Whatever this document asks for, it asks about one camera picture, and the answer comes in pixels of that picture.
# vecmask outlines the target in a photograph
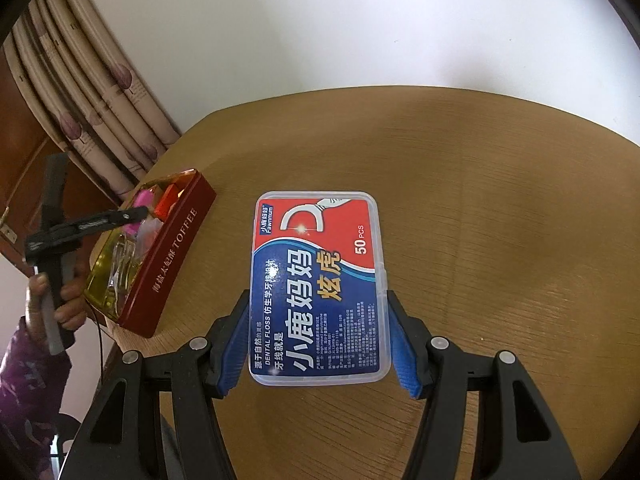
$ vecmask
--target silver bolt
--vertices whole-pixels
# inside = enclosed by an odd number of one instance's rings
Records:
[[[192,350],[202,350],[207,345],[207,340],[203,337],[194,337],[189,341],[189,346]]]
[[[449,341],[444,339],[443,337],[437,336],[431,339],[431,346],[437,348],[438,350],[446,350],[449,348]]]
[[[135,350],[129,350],[128,352],[124,352],[122,356],[122,362],[124,364],[130,365],[135,363],[138,360],[138,352]]]
[[[503,350],[502,352],[500,352],[498,354],[498,357],[500,358],[500,361],[502,361],[506,365],[512,365],[514,364],[514,362],[516,362],[516,356],[508,350]]]

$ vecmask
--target clear plastic lid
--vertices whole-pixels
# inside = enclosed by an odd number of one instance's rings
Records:
[[[367,383],[391,364],[378,207],[359,191],[257,202],[249,370],[276,386]]]

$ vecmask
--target curtain fold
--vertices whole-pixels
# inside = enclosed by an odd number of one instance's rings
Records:
[[[112,199],[179,139],[89,0],[32,0],[4,50],[45,131]]]

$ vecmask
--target person's arm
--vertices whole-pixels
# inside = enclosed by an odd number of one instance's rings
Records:
[[[64,328],[77,330],[86,320],[82,298],[84,267],[63,287],[67,301],[56,311]],[[60,411],[71,361],[66,352],[51,356],[40,315],[40,298],[47,291],[46,276],[29,280],[25,317],[9,343],[0,365],[0,430],[14,444],[26,465],[39,475],[50,466],[53,418]]]

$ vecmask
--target purple sleeve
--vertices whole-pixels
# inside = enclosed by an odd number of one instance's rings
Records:
[[[50,465],[52,421],[70,370],[66,352],[49,355],[31,340],[20,318],[0,365],[0,428],[36,474]]]

